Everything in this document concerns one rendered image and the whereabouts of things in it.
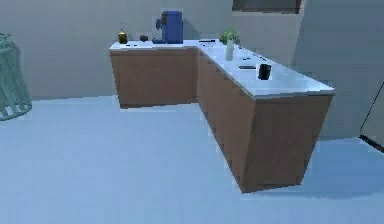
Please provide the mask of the black mug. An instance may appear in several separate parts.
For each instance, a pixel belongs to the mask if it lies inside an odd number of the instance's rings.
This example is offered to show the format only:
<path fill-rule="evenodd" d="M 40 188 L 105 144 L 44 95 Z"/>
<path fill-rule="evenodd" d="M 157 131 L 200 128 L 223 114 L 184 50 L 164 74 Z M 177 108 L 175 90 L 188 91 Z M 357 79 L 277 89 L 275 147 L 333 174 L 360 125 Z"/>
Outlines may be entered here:
<path fill-rule="evenodd" d="M 271 65 L 269 64 L 261 64 L 259 66 L 259 75 L 258 78 L 260 80 L 268 80 L 270 77 Z"/>

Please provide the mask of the blue coffee machine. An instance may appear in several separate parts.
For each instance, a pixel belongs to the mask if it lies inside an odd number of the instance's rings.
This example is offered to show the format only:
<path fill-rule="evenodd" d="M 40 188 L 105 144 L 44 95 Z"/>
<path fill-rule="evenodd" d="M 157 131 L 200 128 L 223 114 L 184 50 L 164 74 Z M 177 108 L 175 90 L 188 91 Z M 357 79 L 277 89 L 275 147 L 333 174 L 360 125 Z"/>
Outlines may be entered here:
<path fill-rule="evenodd" d="M 161 38 L 153 38 L 154 44 L 182 44 L 183 20 L 181 11 L 164 11 L 161 18 L 155 22 L 157 30 L 161 31 Z"/>

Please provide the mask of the dark window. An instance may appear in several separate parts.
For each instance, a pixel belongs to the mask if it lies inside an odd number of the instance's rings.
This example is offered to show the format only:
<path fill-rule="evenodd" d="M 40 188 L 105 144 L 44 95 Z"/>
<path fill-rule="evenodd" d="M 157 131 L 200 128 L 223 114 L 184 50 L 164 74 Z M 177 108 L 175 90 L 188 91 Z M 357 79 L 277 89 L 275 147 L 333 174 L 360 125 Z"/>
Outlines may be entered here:
<path fill-rule="evenodd" d="M 298 14 L 302 0 L 233 0 L 232 10 L 239 12 Z"/>

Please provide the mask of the brown kitchen counter white top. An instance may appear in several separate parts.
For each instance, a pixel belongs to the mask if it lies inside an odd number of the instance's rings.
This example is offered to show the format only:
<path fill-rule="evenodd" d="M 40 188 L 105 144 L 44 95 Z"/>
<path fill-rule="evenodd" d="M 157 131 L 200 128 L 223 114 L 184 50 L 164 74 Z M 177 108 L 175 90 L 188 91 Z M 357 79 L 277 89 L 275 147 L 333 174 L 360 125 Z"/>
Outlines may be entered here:
<path fill-rule="evenodd" d="M 121 108 L 196 103 L 241 192 L 301 184 L 333 88 L 247 49 L 232 61 L 225 53 L 220 42 L 198 40 L 114 43 Z M 271 65 L 268 80 L 258 78 L 261 64 Z"/>

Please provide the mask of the yellow green bottle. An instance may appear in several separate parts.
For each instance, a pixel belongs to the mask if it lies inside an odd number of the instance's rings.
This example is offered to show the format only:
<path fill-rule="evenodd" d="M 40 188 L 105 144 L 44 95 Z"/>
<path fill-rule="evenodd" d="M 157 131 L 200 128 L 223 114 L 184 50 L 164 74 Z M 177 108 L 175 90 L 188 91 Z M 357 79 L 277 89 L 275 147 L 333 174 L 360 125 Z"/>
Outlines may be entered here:
<path fill-rule="evenodd" d="M 124 31 L 124 24 L 121 24 L 120 31 L 118 32 L 118 41 L 120 44 L 127 44 L 128 43 L 128 35 Z"/>

